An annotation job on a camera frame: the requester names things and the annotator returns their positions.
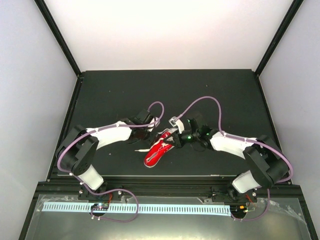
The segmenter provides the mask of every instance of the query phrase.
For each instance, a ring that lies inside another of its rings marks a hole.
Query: black tabletop
[[[86,71],[69,129],[78,124],[85,128],[113,124],[154,101],[165,106],[159,129],[170,128],[168,120],[202,96],[219,100],[224,131],[275,138],[259,83],[250,69]],[[218,128],[214,101],[202,100],[192,111],[202,113],[210,126]],[[160,106],[154,106],[151,113],[159,116]],[[198,152],[190,145],[172,149],[155,167],[147,168],[143,163],[146,153],[135,151],[145,148],[143,142],[105,146],[96,152],[93,166],[103,176],[237,175],[248,170],[244,159],[218,151]]]

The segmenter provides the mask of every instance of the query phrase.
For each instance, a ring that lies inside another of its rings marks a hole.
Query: white wall
[[[33,0],[0,1],[0,233],[18,239],[76,76]]]
[[[281,146],[320,234],[320,1],[304,1],[260,77]]]
[[[80,69],[255,70],[292,0],[45,0]]]

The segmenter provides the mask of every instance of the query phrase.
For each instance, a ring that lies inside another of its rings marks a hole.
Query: white perforated strip
[[[43,212],[88,213],[94,203],[86,202],[45,202]],[[95,213],[134,214],[136,204],[111,203],[108,210],[95,210]],[[185,214],[230,216],[227,205],[188,205],[188,204],[139,204],[139,214]]]

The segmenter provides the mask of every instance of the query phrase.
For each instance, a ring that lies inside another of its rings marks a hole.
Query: black frame post
[[[281,38],[285,34],[287,28],[289,27],[292,19],[296,15],[298,9],[300,8],[301,4],[304,0],[293,0],[289,10],[284,16],[284,19],[282,20],[278,30],[276,31],[272,41],[270,42],[270,45],[268,46],[266,52],[264,53],[257,69],[255,70],[255,74],[257,76],[260,76],[262,71],[264,70],[265,66],[267,65],[269,59],[271,58],[272,54],[274,53],[276,47],[278,46]]]
[[[81,76],[80,68],[78,67],[76,60],[72,56],[71,51],[70,51],[64,37],[62,36],[54,18],[52,17],[45,1],[44,0],[34,0],[34,1],[35,1],[36,5],[38,6],[40,12],[42,13],[49,28],[51,29],[55,39],[57,40],[60,48],[62,49],[66,59],[68,60],[69,64],[71,65],[75,75],[77,77],[80,77]]]

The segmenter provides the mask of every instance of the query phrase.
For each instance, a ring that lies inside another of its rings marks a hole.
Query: white backdrop
[[[46,0],[81,71],[253,69],[292,0]]]

